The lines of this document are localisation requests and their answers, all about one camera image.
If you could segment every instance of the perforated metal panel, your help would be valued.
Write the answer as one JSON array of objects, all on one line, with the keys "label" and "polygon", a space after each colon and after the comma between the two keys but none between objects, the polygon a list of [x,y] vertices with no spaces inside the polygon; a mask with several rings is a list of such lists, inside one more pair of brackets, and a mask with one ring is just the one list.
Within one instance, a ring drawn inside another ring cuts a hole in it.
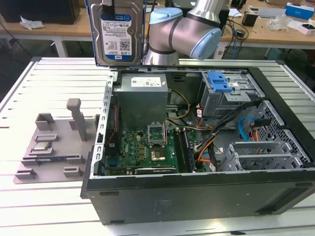
[{"label": "perforated metal panel", "polygon": [[[244,111],[239,118],[245,116],[254,117],[254,118],[263,118],[270,119],[270,126],[263,126],[258,130],[258,137],[260,141],[274,141],[274,142],[285,142],[290,144],[292,149],[290,153],[294,154],[297,158],[301,160],[303,164],[310,162],[308,156],[305,154],[301,146],[298,144],[292,133],[287,129],[281,129],[281,126],[284,125],[284,122],[276,113],[276,111],[272,108],[269,101],[262,102],[258,108],[253,107]],[[246,119],[243,121],[243,130],[249,140],[252,140],[250,135],[250,125],[252,124],[252,120]]]}]

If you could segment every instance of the wooden workbench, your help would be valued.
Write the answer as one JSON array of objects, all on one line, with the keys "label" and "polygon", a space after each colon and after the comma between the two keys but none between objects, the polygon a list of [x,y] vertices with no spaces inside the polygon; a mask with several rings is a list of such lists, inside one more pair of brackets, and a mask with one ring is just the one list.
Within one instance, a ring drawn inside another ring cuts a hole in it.
[{"label": "wooden workbench", "polygon": [[[246,11],[248,6],[253,7],[274,7],[284,8],[284,6],[270,5],[258,0],[247,0],[247,4],[241,11]],[[242,17],[234,17],[233,20],[241,24]],[[248,38],[244,41],[243,46],[248,47],[266,47],[266,48],[295,48],[295,49],[315,49],[315,35],[303,35],[295,29],[288,31],[270,31],[266,19],[257,18],[254,27],[246,27],[249,31]],[[91,28],[89,16],[86,9],[81,8],[80,15],[73,25],[45,24],[45,28],[28,30],[23,28],[19,23],[4,23],[6,28],[16,37],[20,39],[46,39],[53,40],[56,43],[57,51],[60,57],[67,57],[64,41],[91,41]],[[10,38],[10,36],[1,29],[0,38]],[[232,39],[232,31],[226,27],[221,37],[215,58],[220,59],[222,51]]]}]

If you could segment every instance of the blue box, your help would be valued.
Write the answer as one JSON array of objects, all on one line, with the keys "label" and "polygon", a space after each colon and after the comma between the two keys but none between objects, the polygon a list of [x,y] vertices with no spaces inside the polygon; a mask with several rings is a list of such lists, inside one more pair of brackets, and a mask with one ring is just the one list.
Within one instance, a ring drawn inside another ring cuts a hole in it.
[{"label": "blue box", "polygon": [[310,6],[294,5],[293,3],[288,2],[285,8],[285,14],[287,16],[294,16],[305,20],[308,20],[314,14],[314,7]]}]

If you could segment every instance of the yellow wire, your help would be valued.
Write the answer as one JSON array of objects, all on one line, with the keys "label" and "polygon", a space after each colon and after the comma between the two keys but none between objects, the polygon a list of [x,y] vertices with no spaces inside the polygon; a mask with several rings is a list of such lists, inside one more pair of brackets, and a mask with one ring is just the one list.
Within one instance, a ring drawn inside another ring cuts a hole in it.
[{"label": "yellow wire", "polygon": [[189,113],[189,111],[190,111],[190,104],[189,104],[188,100],[184,97],[184,95],[182,95],[180,92],[178,92],[178,91],[175,90],[175,89],[172,89],[172,91],[177,92],[177,93],[187,102],[188,109],[187,109],[187,111],[186,111],[185,114],[183,114],[183,115],[181,115],[181,116],[179,116],[179,117],[166,117],[165,119],[181,119],[181,118],[184,118],[185,116],[188,115],[188,113]]}]

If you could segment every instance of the white box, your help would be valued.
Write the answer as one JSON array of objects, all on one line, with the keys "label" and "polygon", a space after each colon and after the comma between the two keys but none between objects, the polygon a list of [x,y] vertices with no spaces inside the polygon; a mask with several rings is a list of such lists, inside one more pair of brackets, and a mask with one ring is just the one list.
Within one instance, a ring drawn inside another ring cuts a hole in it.
[{"label": "white box", "polygon": [[297,30],[306,35],[315,34],[315,27],[309,23],[300,25]]}]

